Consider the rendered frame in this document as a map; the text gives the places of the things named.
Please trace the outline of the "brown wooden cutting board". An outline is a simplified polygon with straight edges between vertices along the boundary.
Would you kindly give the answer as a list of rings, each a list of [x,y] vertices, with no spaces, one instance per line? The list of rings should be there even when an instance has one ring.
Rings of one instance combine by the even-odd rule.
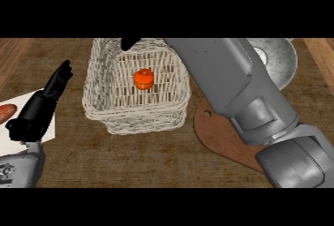
[[[206,148],[250,169],[263,172],[254,156],[265,146],[244,144],[229,120],[215,113],[206,98],[197,105],[194,125],[195,135]]]

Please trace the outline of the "white wicker basket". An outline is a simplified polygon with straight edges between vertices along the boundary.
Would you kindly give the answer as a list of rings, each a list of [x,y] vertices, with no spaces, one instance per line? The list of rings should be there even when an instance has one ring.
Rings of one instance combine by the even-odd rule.
[[[154,73],[154,84],[139,90],[133,74]],[[118,38],[93,39],[83,85],[86,117],[107,125],[113,134],[170,131],[183,126],[191,99],[189,73],[161,38],[144,38],[130,50]]]

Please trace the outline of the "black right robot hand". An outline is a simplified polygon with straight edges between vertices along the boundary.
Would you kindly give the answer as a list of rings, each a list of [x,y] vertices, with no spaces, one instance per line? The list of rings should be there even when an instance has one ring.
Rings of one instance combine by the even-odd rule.
[[[121,39],[121,49],[124,51],[130,50],[130,48],[139,41],[141,41],[141,38],[123,38]]]

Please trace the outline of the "grey metal bowl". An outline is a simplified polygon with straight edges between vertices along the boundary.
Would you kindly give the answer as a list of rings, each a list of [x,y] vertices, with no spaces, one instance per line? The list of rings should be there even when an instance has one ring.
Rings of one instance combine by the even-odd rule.
[[[274,84],[284,90],[296,76],[297,54],[291,39],[249,38],[260,56]]]

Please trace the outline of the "orange squash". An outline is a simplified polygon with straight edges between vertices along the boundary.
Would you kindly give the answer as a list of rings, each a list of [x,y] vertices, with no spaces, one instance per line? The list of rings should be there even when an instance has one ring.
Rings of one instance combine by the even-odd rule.
[[[154,84],[154,73],[149,69],[141,69],[133,74],[135,86],[139,90],[147,90]]]

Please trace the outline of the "red-brown sausage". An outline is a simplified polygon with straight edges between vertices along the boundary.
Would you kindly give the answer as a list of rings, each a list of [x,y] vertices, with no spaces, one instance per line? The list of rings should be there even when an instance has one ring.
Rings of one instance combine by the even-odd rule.
[[[8,119],[16,113],[16,105],[15,104],[5,104],[0,106],[0,124],[3,124]]]

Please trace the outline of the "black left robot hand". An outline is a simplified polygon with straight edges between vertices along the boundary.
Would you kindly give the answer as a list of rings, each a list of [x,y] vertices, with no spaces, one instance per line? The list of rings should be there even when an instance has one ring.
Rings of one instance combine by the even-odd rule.
[[[31,95],[18,117],[6,123],[9,138],[14,141],[37,142],[42,140],[71,77],[71,61],[65,60],[50,76],[48,85]]]

